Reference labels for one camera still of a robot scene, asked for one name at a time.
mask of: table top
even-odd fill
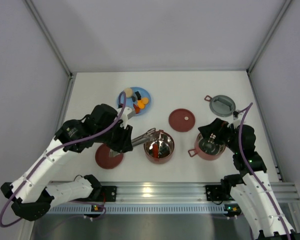
[[[152,98],[149,111],[129,120],[135,138],[148,129],[157,128],[170,134],[175,150],[170,161],[153,164],[145,156],[143,146],[124,154],[123,161],[114,169],[102,169],[95,161],[100,144],[85,149],[78,157],[70,160],[53,178],[54,181],[72,181],[76,175],[93,174],[100,182],[219,182],[224,176],[237,174],[232,152],[225,152],[214,161],[189,157],[188,150],[194,148],[199,133],[198,127],[210,124],[214,115],[206,95],[226,95],[232,98],[239,110],[253,102],[245,124],[255,130],[256,151],[262,157],[270,182],[278,182],[278,175],[268,146],[267,138],[259,115],[253,91],[245,71],[160,71],[160,72],[94,72],[78,73],[74,82],[65,121],[81,119],[99,104],[117,108],[118,94],[125,88],[141,87]],[[175,109],[190,110],[195,126],[188,132],[173,130],[168,122]],[[233,118],[221,117],[232,122]]]

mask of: red lid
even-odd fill
[[[169,116],[170,126],[177,132],[188,132],[196,123],[194,114],[184,108],[174,110]]]
[[[95,161],[100,168],[113,169],[118,166],[124,158],[123,153],[115,157],[109,157],[110,148],[102,144],[95,153]]]

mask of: gray floor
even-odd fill
[[[288,209],[283,211],[290,220]],[[90,222],[69,215],[46,215],[34,225],[31,240],[250,240],[248,222],[208,214],[107,215]]]

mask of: blue plate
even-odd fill
[[[148,93],[147,90],[145,90],[145,89],[143,89],[141,87],[133,86],[133,87],[131,87],[131,89],[133,90],[134,93],[135,92],[139,92],[140,95],[141,95],[141,98],[148,98],[149,99],[149,103],[147,105],[145,105],[144,109],[140,109],[140,112],[138,114],[136,114],[136,116],[145,114],[149,110],[149,108],[151,107],[151,105],[152,105],[152,100],[151,100],[150,94]],[[124,96],[121,96],[121,103],[123,103],[123,102],[124,102]],[[117,105],[119,105],[119,96],[116,99],[116,103],[117,103]],[[126,106],[127,107],[135,109],[134,108],[134,104],[138,106],[137,102],[133,102],[132,101],[131,97],[128,97],[126,99]]]

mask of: white wall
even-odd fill
[[[289,11],[252,73],[283,176],[300,194],[300,0]]]
[[[74,72],[245,70],[284,0],[33,0]]]
[[[0,186],[20,177],[46,148],[66,86],[22,0],[0,0]],[[0,191],[0,210],[5,201]],[[9,208],[4,222],[14,219]],[[0,240],[16,239],[18,228],[0,228]]]

